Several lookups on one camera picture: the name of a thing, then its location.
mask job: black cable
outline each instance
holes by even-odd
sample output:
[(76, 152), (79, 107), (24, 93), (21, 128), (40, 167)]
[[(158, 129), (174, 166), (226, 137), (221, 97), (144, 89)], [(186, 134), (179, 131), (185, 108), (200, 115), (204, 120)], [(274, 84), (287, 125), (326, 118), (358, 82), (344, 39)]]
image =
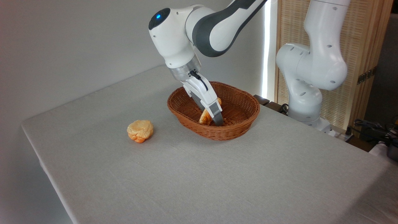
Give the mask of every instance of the black cable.
[(285, 114), (287, 114), (288, 110), (289, 110), (289, 104), (282, 104), (279, 113), (284, 112)]
[(358, 132), (358, 133), (360, 133), (360, 134), (362, 134), (362, 135), (365, 135), (365, 136), (368, 137), (368, 138), (373, 138), (373, 139), (375, 139), (375, 140), (382, 141), (382, 142), (385, 142), (385, 143), (388, 143), (388, 144), (391, 144), (391, 142), (392, 142), (389, 138), (386, 139), (386, 138), (378, 138), (378, 137), (370, 136), (370, 135), (367, 135), (367, 134), (361, 132), (360, 130), (357, 130), (357, 129), (351, 127), (351, 126), (349, 126), (349, 127), (351, 128), (351, 130), (354, 130), (354, 131), (356, 131), (356, 132)]

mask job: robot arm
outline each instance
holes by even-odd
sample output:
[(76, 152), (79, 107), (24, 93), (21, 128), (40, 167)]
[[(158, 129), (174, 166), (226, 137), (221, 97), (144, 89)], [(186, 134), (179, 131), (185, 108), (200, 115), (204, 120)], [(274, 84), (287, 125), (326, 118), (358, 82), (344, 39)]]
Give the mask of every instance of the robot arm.
[(287, 43), (276, 58), (289, 91), (288, 116), (325, 133), (331, 128), (320, 118), (319, 88), (334, 90), (347, 76), (340, 32), (349, 4), (350, 0), (311, 0), (304, 22), (310, 46)]
[(215, 12), (202, 5), (181, 9), (165, 8), (149, 22), (149, 33), (174, 78), (183, 83), (198, 106), (207, 109), (216, 125), (223, 124), (217, 96), (199, 71), (201, 64), (195, 47), (217, 57), (229, 50), (247, 22), (267, 0), (234, 0), (226, 9)]

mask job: gray tablecloth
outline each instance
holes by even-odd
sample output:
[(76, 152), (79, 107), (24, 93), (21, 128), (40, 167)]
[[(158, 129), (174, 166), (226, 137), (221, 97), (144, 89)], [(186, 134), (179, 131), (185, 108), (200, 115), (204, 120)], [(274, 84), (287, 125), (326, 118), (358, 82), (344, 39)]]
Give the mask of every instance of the gray tablecloth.
[(73, 222), (398, 222), (396, 166), (263, 106), (243, 136), (203, 138), (167, 108), (180, 86), (160, 66), (23, 122)]

